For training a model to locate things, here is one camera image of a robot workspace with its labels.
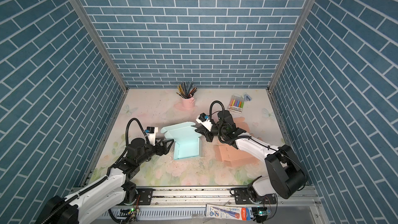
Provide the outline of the light blue paper box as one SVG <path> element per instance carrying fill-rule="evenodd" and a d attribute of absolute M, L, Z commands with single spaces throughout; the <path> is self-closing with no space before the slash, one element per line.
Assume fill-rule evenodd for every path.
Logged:
<path fill-rule="evenodd" d="M 166 139 L 173 139 L 175 142 L 174 160 L 195 158 L 201 155 L 201 135 L 196 132 L 194 122 L 169 125 L 163 127 L 161 133 Z"/>

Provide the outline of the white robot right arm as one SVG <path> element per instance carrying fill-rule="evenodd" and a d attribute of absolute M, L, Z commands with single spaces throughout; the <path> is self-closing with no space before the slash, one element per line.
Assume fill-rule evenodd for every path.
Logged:
<path fill-rule="evenodd" d="M 196 119 L 201 126 L 196 132 L 205 136 L 207 142 L 217 137 L 219 142 L 247 152 L 264 162 L 268 176 L 259 176 L 248 184 L 245 195 L 252 202 L 259 202 L 270 194 L 289 199 L 295 192 L 304 189 L 307 172 L 288 145 L 275 146 L 250 135 L 237 127 L 232 115 L 220 101 L 213 101 L 209 114 L 201 113 Z"/>

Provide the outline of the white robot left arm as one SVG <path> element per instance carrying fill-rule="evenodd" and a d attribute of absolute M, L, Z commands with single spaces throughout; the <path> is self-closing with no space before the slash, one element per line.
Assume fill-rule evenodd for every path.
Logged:
<path fill-rule="evenodd" d="M 143 138 L 129 141 L 132 122 L 138 124 Z M 89 224 L 118 204 L 137 207 L 141 196 L 132 178 L 144 162 L 153 156 L 168 154 L 173 144 L 173 139 L 157 139 L 154 127 L 144 129 L 137 118 L 130 119 L 125 130 L 125 149 L 107 168 L 105 176 L 66 197 L 55 196 L 48 200 L 36 223 Z"/>

